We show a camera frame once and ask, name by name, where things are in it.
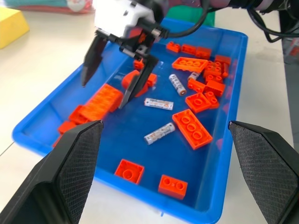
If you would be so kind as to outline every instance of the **textured gripper pad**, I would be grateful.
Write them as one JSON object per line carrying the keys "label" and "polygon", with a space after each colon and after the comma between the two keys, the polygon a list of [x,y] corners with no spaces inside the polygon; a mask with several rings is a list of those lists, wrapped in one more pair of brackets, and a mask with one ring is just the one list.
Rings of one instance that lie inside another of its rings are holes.
{"label": "textured gripper pad", "polygon": [[298,179],[259,133],[232,123],[229,127],[244,179],[268,224],[278,224]]}
{"label": "textured gripper pad", "polygon": [[78,223],[92,185],[101,124],[82,133],[59,174],[59,187],[69,215]]}

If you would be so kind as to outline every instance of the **green object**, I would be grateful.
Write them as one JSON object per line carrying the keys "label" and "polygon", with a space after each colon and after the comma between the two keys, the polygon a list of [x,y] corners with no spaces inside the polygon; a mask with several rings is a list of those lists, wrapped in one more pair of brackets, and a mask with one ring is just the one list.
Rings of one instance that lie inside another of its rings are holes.
{"label": "green object", "polygon": [[[166,17],[176,19],[176,20],[184,20],[184,21],[196,23],[200,18],[201,13],[202,13],[202,8],[192,8],[188,6],[175,6],[169,10]],[[208,13],[204,25],[213,27],[214,24],[215,24],[215,12]]]}

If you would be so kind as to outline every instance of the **battery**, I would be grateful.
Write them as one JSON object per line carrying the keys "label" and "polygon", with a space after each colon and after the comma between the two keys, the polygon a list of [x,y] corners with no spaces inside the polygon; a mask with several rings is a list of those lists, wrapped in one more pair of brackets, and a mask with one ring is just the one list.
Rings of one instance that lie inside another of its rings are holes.
{"label": "battery", "polygon": [[187,91],[185,87],[182,85],[182,83],[179,81],[178,77],[175,74],[170,75],[169,80],[171,81],[173,87],[176,89],[180,96],[186,94]]}
{"label": "battery", "polygon": [[146,135],[144,137],[144,140],[148,145],[153,144],[155,141],[163,138],[167,134],[174,132],[176,130],[175,126],[173,123],[168,123],[167,125],[159,128],[158,130],[155,130],[154,132]]}
{"label": "battery", "polygon": [[173,109],[173,102],[159,99],[145,98],[144,105],[169,111],[172,111]]}
{"label": "battery", "polygon": [[196,80],[198,77],[199,77],[200,73],[197,73],[197,72],[192,72],[191,75],[188,77],[188,80],[190,78]]}

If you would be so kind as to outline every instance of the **yellow object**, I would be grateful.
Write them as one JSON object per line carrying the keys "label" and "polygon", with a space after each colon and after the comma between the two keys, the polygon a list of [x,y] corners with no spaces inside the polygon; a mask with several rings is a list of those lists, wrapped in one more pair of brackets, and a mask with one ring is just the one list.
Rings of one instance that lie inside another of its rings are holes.
{"label": "yellow object", "polygon": [[29,31],[20,10],[0,7],[0,49]]}

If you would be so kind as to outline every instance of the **white table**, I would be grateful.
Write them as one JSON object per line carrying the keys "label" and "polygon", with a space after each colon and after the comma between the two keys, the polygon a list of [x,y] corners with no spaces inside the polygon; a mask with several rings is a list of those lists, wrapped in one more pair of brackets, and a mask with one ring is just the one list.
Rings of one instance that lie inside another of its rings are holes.
{"label": "white table", "polygon": [[[0,50],[0,211],[41,159],[13,143],[13,128],[82,63],[94,33],[92,15],[24,15],[31,31]],[[277,13],[267,15],[266,22],[279,29]],[[281,44],[269,44],[244,10],[217,12],[215,25],[249,36],[237,119],[277,131],[293,145]],[[93,182],[80,223],[99,222],[184,223],[166,214],[160,217],[149,205]],[[234,149],[219,223],[266,224]]]}

